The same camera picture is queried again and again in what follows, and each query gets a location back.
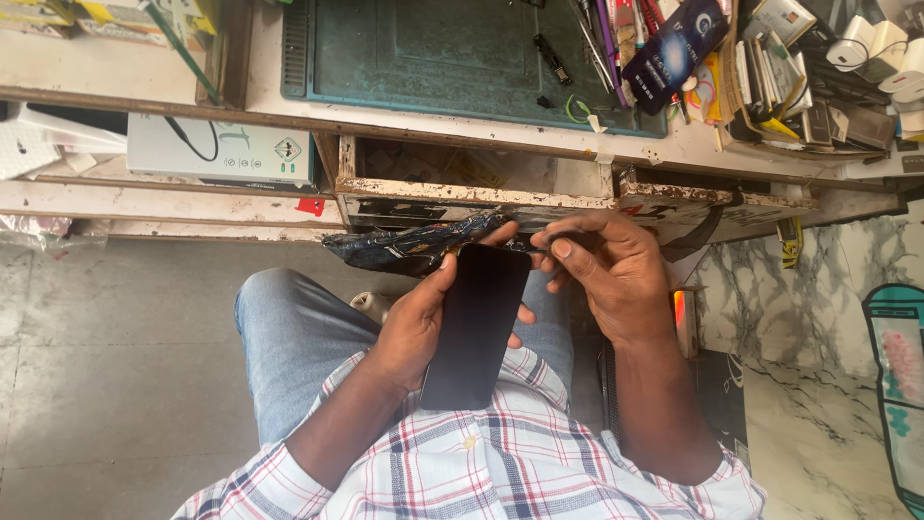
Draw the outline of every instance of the knee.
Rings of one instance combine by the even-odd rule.
[[[284,297],[291,293],[300,280],[310,282],[301,273],[286,267],[274,267],[250,275],[237,292],[239,300]]]

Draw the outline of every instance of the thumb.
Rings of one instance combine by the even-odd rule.
[[[456,256],[447,254],[440,268],[414,288],[407,298],[407,306],[423,317],[430,317],[443,302],[446,291],[456,280]]]
[[[608,287],[613,283],[610,276],[597,257],[588,250],[569,239],[557,239],[552,242],[552,254],[571,276],[590,292]]]

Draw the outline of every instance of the left hand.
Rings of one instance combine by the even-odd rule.
[[[480,243],[500,247],[518,229],[516,222],[507,222]],[[541,259],[541,254],[534,254],[532,268],[537,268]],[[366,355],[376,372],[408,392],[423,385],[423,375],[436,352],[443,324],[443,298],[455,279],[456,256],[447,254],[439,269],[392,306],[379,339]],[[521,303],[517,319],[531,324],[536,322],[536,315]],[[507,346],[518,349],[522,345],[523,341],[511,333]]]

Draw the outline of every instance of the finger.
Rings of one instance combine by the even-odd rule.
[[[405,312],[415,313],[420,317],[433,316],[433,312],[440,307],[443,297],[456,279],[456,256],[447,254],[443,257],[440,268],[433,271],[427,278],[417,284],[413,291],[407,294]]]
[[[552,273],[558,267],[558,261],[555,260],[554,256],[546,256],[542,259],[542,263],[539,264],[539,270],[543,273]]]
[[[545,260],[546,256],[542,253],[530,253],[529,257],[532,258],[532,267],[530,269],[538,269],[542,265],[542,260]]]
[[[536,313],[529,310],[525,303],[520,303],[517,309],[517,319],[523,323],[536,323]]]
[[[536,247],[548,247],[546,237],[562,229],[597,233],[609,244],[608,249],[616,262],[632,254],[651,248],[650,234],[615,210],[598,209],[565,217],[553,222],[530,239]]]
[[[545,284],[545,290],[548,292],[561,292],[573,279],[574,277],[571,276],[567,269],[562,269],[552,277],[552,281]]]
[[[588,291],[595,292],[613,283],[613,277],[600,265],[597,257],[574,241],[558,239],[552,242],[551,251],[571,276]]]
[[[513,332],[510,333],[510,338],[507,339],[507,347],[511,349],[518,349],[523,346],[523,340],[517,337]]]
[[[518,230],[519,224],[511,220],[500,228],[495,229],[490,235],[481,239],[479,243],[500,247],[508,243],[510,239],[514,238],[517,235]]]

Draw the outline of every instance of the red tag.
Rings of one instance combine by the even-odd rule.
[[[298,211],[312,213],[320,217],[324,211],[324,199],[298,199],[298,205],[295,206]]]

